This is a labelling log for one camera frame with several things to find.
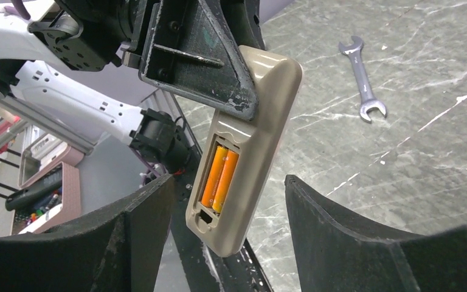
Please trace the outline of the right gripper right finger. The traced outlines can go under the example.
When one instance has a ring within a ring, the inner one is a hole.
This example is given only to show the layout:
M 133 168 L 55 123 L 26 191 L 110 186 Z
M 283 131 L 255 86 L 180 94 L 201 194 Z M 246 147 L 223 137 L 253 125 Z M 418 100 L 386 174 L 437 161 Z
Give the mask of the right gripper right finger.
M 378 223 L 285 178 L 302 291 L 467 291 L 467 224 L 420 235 Z

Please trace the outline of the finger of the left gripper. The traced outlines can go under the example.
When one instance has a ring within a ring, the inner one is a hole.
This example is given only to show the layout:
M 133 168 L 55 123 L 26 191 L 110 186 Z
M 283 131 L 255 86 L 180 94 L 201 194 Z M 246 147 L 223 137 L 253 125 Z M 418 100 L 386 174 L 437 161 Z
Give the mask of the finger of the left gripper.
M 238 46 L 266 50 L 260 28 L 259 0 L 222 0 L 221 9 Z
M 258 95 L 247 63 L 227 25 L 221 1 L 164 1 L 148 72 L 165 68 L 165 80 L 144 82 L 252 120 Z

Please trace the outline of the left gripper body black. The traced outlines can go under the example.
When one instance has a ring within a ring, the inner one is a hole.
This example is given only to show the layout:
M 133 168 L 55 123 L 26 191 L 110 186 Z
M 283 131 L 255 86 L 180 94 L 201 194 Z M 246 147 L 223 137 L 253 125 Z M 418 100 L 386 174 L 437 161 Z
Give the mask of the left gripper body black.
M 164 1 L 127 1 L 126 3 L 131 35 L 126 46 L 121 48 L 121 63 L 126 67 L 137 69 L 142 78 L 164 81 L 165 68 L 158 66 L 153 68 L 154 72 L 148 72 L 153 38 Z

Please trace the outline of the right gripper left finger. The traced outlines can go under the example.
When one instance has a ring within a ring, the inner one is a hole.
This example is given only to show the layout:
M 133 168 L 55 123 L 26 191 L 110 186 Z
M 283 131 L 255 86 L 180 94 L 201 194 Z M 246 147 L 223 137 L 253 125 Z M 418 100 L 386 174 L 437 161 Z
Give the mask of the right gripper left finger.
M 162 175 L 40 234 L 0 237 L 0 291 L 153 291 L 174 203 Z

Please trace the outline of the beige remote control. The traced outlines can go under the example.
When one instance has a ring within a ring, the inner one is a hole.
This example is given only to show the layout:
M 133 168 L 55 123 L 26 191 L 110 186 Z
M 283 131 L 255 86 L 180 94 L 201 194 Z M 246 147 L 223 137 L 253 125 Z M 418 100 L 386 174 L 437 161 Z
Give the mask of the beige remote control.
M 236 137 L 235 142 L 242 149 L 231 185 L 246 186 L 250 180 L 261 183 L 261 197 L 302 82 L 303 69 L 292 58 L 261 49 L 240 46 L 240 52 L 259 98 L 255 119 L 247 122 L 216 110 L 208 138 L 213 127 L 220 130 L 223 138 Z M 255 200 L 255 210 L 260 197 Z

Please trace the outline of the orange AA battery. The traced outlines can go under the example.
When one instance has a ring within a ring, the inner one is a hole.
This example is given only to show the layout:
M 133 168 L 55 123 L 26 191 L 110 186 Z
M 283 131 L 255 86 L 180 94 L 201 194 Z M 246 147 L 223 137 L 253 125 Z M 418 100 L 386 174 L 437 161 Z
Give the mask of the orange AA battery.
M 221 174 L 226 161 L 228 149 L 222 145 L 216 147 L 216 151 L 212 160 L 209 175 L 207 177 L 204 193 L 201 198 L 201 204 L 207 208 L 212 207 L 212 203 L 216 194 L 216 189 L 221 178 Z
M 238 158 L 238 153 L 232 150 L 229 150 L 227 152 L 226 160 L 223 165 L 223 170 L 221 172 L 221 176 L 216 189 L 214 201 L 212 203 L 212 209 L 216 214 L 220 214 L 223 209 L 224 202 L 226 200 L 226 196 L 228 194 L 229 187 L 231 185 L 231 181 L 234 175 L 234 171 L 237 166 Z

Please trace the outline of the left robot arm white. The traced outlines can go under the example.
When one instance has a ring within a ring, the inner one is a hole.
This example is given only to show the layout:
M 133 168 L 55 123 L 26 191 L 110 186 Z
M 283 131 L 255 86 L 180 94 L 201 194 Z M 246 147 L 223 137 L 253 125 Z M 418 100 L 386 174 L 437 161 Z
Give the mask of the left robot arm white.
M 10 1 L 0 3 L 0 98 L 100 126 L 147 162 L 181 173 L 184 128 L 161 110 L 112 99 L 61 74 L 137 69 L 149 85 L 255 117 L 259 99 L 240 47 L 263 49 L 258 1 Z

